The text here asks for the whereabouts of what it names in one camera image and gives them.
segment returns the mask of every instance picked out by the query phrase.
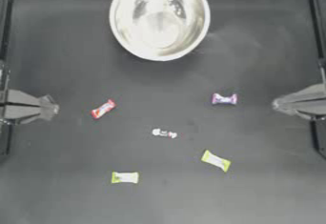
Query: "candy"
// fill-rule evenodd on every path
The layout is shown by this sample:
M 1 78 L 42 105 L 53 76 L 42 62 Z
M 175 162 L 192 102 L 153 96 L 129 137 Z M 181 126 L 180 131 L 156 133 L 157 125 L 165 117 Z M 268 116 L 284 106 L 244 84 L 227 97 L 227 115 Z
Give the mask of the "candy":
M 139 182 L 139 173 L 116 173 L 112 172 L 111 183 L 131 182 L 137 184 Z
M 227 159 L 223 159 L 213 155 L 208 150 L 204 151 L 201 161 L 219 167 L 225 173 L 229 169 L 231 162 Z
M 105 113 L 108 113 L 116 107 L 116 103 L 112 99 L 107 101 L 97 109 L 92 110 L 92 117 L 98 119 Z
M 212 94 L 211 98 L 211 104 L 229 104 L 229 105 L 236 105 L 237 102 L 237 95 L 233 94 L 231 97 L 224 97 L 219 93 Z
M 160 129 L 152 129 L 151 133 L 155 136 L 164 136 L 164 137 L 171 137 L 171 138 L 176 138 L 176 136 L 177 136 L 176 132 L 168 132 L 168 131 L 163 131 Z

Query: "red candy wrapper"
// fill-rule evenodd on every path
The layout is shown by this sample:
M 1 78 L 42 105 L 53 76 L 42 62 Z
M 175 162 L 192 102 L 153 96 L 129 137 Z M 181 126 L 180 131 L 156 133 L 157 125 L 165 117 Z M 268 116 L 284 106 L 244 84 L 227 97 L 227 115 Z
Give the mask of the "red candy wrapper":
M 116 107 L 116 103 L 112 99 L 107 101 L 97 109 L 92 110 L 92 117 L 98 119 L 105 113 L 108 113 Z

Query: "silver bowl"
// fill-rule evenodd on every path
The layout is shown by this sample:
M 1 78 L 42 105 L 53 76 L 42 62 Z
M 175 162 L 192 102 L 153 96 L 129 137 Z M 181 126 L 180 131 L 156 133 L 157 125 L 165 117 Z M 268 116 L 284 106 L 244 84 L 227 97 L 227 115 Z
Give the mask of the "silver bowl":
M 109 25 L 121 46 L 136 56 L 173 60 L 204 39 L 208 4 L 205 0 L 113 0 Z

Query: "black tray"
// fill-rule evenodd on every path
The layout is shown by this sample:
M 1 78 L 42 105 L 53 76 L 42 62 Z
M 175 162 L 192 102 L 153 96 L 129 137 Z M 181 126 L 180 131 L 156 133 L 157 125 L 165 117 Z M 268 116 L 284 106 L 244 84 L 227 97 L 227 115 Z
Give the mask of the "black tray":
M 152 63 L 112 36 L 111 0 L 5 0 L 2 88 L 49 93 L 61 110 L 50 123 L 13 129 L 1 224 L 324 219 L 326 162 L 308 124 L 270 106 L 320 81 L 315 0 L 207 1 L 203 43 Z M 237 106 L 212 107 L 213 92 L 236 92 Z M 117 108 L 93 121 L 108 98 Z M 231 160 L 227 174 L 201 163 L 204 149 Z M 139 185 L 111 185 L 112 171 L 139 172 Z

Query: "purple candy wrapper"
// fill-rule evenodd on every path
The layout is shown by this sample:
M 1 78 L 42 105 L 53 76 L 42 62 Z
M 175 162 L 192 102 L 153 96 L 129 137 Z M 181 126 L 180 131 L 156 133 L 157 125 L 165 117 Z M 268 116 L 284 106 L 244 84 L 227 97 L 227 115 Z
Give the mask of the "purple candy wrapper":
M 233 94 L 231 97 L 224 97 L 219 93 L 212 94 L 211 104 L 227 104 L 227 105 L 236 105 L 237 102 L 237 95 Z

